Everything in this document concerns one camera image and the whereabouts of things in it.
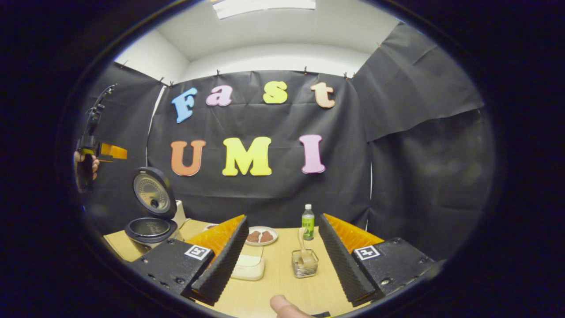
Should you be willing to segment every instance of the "ceiling light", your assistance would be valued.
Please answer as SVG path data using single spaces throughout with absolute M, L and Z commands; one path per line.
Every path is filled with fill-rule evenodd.
M 212 0 L 220 20 L 237 14 L 268 9 L 316 9 L 316 0 Z

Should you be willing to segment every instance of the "wooden table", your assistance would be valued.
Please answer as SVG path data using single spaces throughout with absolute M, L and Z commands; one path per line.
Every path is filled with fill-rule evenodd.
M 188 220 L 180 231 L 183 238 L 189 239 L 200 233 L 208 223 Z M 276 229 L 279 238 L 272 244 L 263 246 L 265 271 L 258 281 L 244 281 L 230 278 L 220 300 L 214 306 L 197 302 L 202 306 L 235 317 L 276 317 L 269 305 L 273 295 L 282 294 L 301 310 L 309 314 L 329 311 L 332 316 L 353 310 L 345 297 L 336 271 L 325 250 L 324 243 L 314 231 L 314 239 L 305 241 L 319 258 L 318 272 L 315 276 L 295 278 L 291 264 L 291 252 L 300 249 L 298 229 Z M 126 260 L 133 261 L 142 255 L 125 233 L 113 233 L 106 239 Z

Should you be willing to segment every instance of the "ceiling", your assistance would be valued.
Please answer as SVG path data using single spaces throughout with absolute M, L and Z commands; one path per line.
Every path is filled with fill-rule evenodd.
M 189 61 L 261 44 L 332 45 L 371 54 L 398 20 L 361 0 L 316 0 L 316 9 L 263 10 L 219 20 L 209 0 L 157 30 Z

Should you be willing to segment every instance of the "white wall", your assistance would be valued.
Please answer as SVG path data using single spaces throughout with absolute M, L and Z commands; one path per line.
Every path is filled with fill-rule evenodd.
M 308 71 L 351 77 L 370 54 L 336 46 L 269 44 L 223 51 L 191 61 L 179 81 L 220 73 L 259 70 Z
M 178 83 L 189 64 L 188 59 L 159 31 L 153 30 L 123 51 L 115 61 L 125 64 L 154 79 L 163 79 L 163 83 L 170 81 Z

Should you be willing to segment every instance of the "black curtain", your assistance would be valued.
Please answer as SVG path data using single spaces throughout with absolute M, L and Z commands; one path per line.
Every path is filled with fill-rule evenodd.
M 264 86 L 284 81 L 288 99 L 267 104 Z M 332 108 L 315 101 L 311 85 L 325 82 L 333 87 Z M 208 106 L 213 87 L 230 85 L 228 106 Z M 181 123 L 172 100 L 196 88 L 193 114 Z M 149 165 L 171 179 L 177 199 L 187 217 L 222 222 L 239 214 L 249 217 L 251 226 L 297 227 L 305 204 L 315 214 L 329 213 L 362 228 L 367 221 L 370 196 L 370 163 L 362 113 L 351 80 L 340 76 L 294 71 L 250 71 L 222 74 L 175 84 L 167 88 L 153 118 L 148 142 Z M 326 170 L 304 174 L 304 148 L 299 137 L 322 136 L 321 162 Z M 249 172 L 228 177 L 222 174 L 226 162 L 224 139 L 237 137 L 246 149 L 260 136 L 272 141 L 268 147 L 269 176 Z M 200 171 L 182 177 L 171 169 L 171 143 L 185 141 L 184 165 L 192 164 L 190 142 L 204 140 Z
M 445 51 L 400 23 L 356 74 L 370 144 L 368 230 L 451 255 L 482 215 L 494 144 L 484 102 Z
M 123 230 L 129 221 L 146 216 L 133 192 L 133 178 L 136 168 L 145 166 L 151 115 L 163 86 L 145 74 L 113 63 L 97 79 L 85 98 L 83 114 L 111 84 L 117 86 L 102 103 L 105 109 L 94 136 L 126 149 L 128 158 L 101 162 L 93 190 L 82 194 L 87 215 L 102 234 Z

